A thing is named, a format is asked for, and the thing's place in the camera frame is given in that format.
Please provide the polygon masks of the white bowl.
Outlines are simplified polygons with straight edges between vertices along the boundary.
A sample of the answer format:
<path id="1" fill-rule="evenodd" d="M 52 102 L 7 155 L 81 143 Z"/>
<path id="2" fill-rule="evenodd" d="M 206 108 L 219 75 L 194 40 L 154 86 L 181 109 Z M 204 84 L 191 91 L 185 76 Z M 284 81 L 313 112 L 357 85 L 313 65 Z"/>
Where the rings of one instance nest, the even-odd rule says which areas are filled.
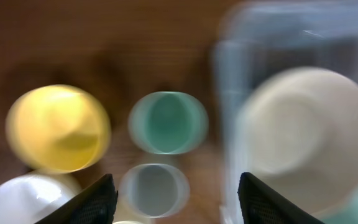
<path id="1" fill-rule="evenodd" d="M 81 192 L 70 174 L 33 171 L 0 185 L 0 224 L 37 223 Z"/>

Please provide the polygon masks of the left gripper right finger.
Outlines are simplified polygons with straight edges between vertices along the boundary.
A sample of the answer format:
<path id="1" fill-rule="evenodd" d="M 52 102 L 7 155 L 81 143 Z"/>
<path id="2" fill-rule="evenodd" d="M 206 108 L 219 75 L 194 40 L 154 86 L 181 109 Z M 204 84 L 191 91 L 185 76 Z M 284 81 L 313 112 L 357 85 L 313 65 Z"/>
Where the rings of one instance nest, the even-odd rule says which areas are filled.
<path id="1" fill-rule="evenodd" d="M 237 193 L 245 224 L 324 224 L 250 172 L 241 174 Z"/>

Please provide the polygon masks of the yellow bowl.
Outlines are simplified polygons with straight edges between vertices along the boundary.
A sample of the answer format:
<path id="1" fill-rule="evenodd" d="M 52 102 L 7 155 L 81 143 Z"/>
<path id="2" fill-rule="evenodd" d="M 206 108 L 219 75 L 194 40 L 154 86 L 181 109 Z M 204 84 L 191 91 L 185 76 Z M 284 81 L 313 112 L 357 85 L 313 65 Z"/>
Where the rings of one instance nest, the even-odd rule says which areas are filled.
<path id="1" fill-rule="evenodd" d="M 20 96 L 6 116 L 14 154 L 33 169 L 70 173 L 97 163 L 111 140 L 109 116 L 88 92 L 48 85 Z"/>

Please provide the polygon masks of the teal green cup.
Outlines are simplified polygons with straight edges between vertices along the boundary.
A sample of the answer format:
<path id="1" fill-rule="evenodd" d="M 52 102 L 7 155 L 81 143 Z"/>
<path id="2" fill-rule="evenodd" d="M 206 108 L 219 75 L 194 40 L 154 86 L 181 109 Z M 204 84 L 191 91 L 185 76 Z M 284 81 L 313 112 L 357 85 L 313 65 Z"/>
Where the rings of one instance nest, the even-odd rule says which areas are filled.
<path id="1" fill-rule="evenodd" d="M 178 91 L 145 95 L 131 109 L 132 141 L 152 154 L 183 154 L 197 148 L 208 134 L 208 114 L 194 96 Z"/>

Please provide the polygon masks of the grey cup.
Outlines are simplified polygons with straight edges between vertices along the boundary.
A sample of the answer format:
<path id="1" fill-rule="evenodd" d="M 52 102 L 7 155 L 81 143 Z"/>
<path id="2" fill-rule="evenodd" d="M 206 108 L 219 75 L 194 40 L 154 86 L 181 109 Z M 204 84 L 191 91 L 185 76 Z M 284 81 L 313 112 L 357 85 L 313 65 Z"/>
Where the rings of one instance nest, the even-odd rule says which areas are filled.
<path id="1" fill-rule="evenodd" d="M 121 180 L 119 196 L 136 213 L 147 218 L 163 218 L 180 212 L 190 197 L 190 185 L 175 166 L 141 164 Z"/>

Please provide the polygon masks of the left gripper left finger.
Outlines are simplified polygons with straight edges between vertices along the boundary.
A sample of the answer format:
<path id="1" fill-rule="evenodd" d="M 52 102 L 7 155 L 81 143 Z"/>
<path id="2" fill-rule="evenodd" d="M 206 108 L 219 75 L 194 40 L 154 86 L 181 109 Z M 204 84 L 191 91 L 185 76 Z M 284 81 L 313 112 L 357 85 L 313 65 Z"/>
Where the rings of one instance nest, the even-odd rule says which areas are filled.
<path id="1" fill-rule="evenodd" d="M 105 174 L 36 224 L 112 224 L 117 198 L 113 176 Z"/>

